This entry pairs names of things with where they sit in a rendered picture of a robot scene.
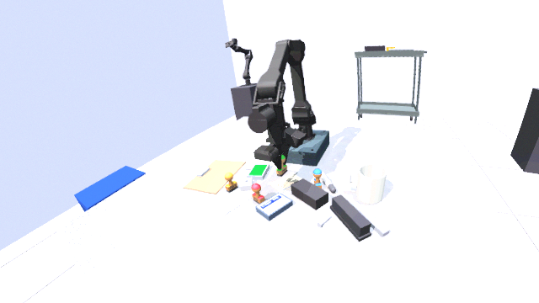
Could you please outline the white mug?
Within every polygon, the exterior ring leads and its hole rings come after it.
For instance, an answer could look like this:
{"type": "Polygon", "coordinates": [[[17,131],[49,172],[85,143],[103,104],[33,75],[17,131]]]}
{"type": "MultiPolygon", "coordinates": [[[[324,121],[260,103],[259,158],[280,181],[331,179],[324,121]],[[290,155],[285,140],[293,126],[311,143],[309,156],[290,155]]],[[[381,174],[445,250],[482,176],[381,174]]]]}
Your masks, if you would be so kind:
{"type": "Polygon", "coordinates": [[[356,198],[373,205],[383,199],[387,171],[381,165],[366,164],[358,171],[347,170],[346,186],[356,189],[356,198]],[[357,183],[351,182],[351,175],[357,176],[357,183]]]}

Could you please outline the green-topped pass stamp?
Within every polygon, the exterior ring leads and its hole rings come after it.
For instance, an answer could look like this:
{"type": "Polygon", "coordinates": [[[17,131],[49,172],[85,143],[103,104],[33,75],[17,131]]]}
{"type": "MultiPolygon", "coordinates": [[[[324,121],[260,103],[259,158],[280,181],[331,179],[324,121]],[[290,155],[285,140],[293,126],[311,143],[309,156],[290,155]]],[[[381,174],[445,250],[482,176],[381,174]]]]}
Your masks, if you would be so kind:
{"type": "Polygon", "coordinates": [[[280,169],[277,169],[276,170],[276,174],[278,177],[283,177],[287,172],[287,165],[283,165],[283,163],[285,162],[286,158],[284,155],[281,155],[281,164],[282,164],[282,167],[281,167],[281,170],[280,169]]]}

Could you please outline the white cylinder with dark grey cap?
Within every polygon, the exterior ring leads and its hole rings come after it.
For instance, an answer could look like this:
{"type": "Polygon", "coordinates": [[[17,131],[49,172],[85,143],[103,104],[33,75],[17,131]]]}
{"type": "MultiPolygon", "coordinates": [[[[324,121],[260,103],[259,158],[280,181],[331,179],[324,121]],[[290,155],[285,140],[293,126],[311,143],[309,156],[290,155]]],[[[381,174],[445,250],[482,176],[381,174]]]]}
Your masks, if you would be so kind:
{"type": "Polygon", "coordinates": [[[335,193],[336,192],[336,188],[333,184],[331,184],[330,180],[328,179],[328,177],[325,175],[325,173],[323,172],[322,170],[322,176],[321,176],[321,179],[325,182],[325,184],[327,185],[328,189],[330,190],[331,193],[335,193]]]}

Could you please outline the yellow-handled rubber stamp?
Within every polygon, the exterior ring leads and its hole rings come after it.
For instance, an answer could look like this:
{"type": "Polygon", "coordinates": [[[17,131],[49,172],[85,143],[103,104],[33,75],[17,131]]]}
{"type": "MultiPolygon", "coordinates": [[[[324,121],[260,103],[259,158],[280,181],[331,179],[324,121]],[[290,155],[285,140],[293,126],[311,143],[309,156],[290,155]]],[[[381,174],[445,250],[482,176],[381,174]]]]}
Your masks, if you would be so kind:
{"type": "Polygon", "coordinates": [[[225,174],[225,179],[229,182],[227,185],[225,185],[225,189],[228,193],[231,193],[233,190],[238,188],[238,183],[237,181],[233,180],[234,176],[232,173],[225,174]]]}

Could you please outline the rubber stamp with red handle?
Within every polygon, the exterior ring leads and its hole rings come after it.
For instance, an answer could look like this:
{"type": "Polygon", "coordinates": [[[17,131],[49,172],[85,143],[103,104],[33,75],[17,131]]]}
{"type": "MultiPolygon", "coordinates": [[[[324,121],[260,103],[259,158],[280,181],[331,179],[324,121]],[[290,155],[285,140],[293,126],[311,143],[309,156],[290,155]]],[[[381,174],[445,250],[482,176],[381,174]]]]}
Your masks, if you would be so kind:
{"type": "Polygon", "coordinates": [[[258,205],[263,203],[265,201],[264,196],[259,193],[259,191],[261,190],[261,186],[256,183],[252,186],[252,190],[254,192],[252,194],[253,201],[256,202],[258,205]]]}

